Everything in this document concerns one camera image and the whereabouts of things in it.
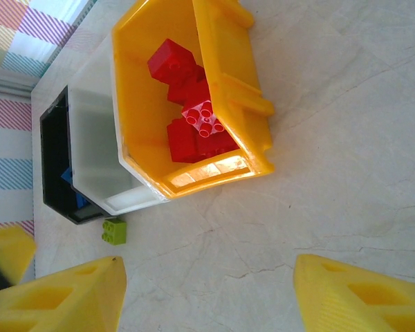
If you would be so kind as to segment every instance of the black plastic bin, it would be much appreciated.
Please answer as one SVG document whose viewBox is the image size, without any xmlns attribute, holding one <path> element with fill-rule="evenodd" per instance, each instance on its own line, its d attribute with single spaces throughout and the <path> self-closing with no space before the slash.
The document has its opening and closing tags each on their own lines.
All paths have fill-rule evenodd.
<svg viewBox="0 0 415 332">
<path fill-rule="evenodd" d="M 40 132 L 43 202 L 77 225 L 110 216 L 62 178 L 71 167 L 67 87 L 40 117 Z M 77 193 L 89 204 L 78 207 Z"/>
</svg>

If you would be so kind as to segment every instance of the green lego brick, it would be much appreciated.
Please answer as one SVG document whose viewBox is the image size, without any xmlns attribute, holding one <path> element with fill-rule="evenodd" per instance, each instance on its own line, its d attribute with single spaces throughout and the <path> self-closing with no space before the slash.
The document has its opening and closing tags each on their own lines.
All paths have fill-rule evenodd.
<svg viewBox="0 0 415 332">
<path fill-rule="evenodd" d="M 126 243 L 126 221 L 120 219 L 107 219 L 103 223 L 103 241 L 117 246 Z"/>
</svg>

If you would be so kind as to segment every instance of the storage bin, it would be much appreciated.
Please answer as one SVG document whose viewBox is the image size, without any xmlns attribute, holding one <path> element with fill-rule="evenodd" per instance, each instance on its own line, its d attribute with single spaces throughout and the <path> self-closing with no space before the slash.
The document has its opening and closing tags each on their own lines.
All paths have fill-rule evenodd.
<svg viewBox="0 0 415 332">
<path fill-rule="evenodd" d="M 166 198 L 155 194 L 118 162 L 113 114 L 110 38 L 90 56 L 68 86 L 73 187 L 109 214 L 119 215 Z"/>
<path fill-rule="evenodd" d="M 169 199 L 243 178 L 269 174 L 272 141 L 248 29 L 252 15 L 235 0 L 142 0 L 113 29 L 120 162 Z M 204 67 L 216 117 L 239 146 L 194 164 L 174 163 L 167 125 L 181 107 L 167 101 L 147 61 L 167 39 Z"/>
<path fill-rule="evenodd" d="M 43 202 L 75 224 L 109 216 L 91 199 L 77 206 L 77 192 L 62 178 L 70 165 L 67 87 L 40 117 Z"/>
</svg>

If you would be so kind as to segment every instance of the white floor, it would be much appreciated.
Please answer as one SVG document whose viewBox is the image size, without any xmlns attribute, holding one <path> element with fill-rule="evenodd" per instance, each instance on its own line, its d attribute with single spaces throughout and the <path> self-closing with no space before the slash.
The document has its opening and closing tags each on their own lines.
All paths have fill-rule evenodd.
<svg viewBox="0 0 415 332">
<path fill-rule="evenodd" d="M 415 0 L 242 1 L 273 175 L 134 212 L 115 248 L 43 206 L 39 116 L 133 2 L 99 0 L 33 92 L 38 277 L 123 256 L 138 332 L 303 331 L 300 253 L 415 282 Z"/>
</svg>

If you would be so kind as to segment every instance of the yellow plastic bin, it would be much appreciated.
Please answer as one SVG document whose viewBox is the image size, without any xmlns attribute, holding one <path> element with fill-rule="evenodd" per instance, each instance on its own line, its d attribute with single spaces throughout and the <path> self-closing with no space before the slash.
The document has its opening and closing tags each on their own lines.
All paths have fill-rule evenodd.
<svg viewBox="0 0 415 332">
<path fill-rule="evenodd" d="M 122 164 L 172 199 L 273 172 L 272 146 L 248 29 L 252 15 L 236 0 L 142 0 L 113 29 Z M 147 61 L 165 39 L 189 49 L 204 67 L 217 118 L 240 149 L 194 164 L 174 163 L 167 125 L 181 106 L 167 101 Z"/>
</svg>

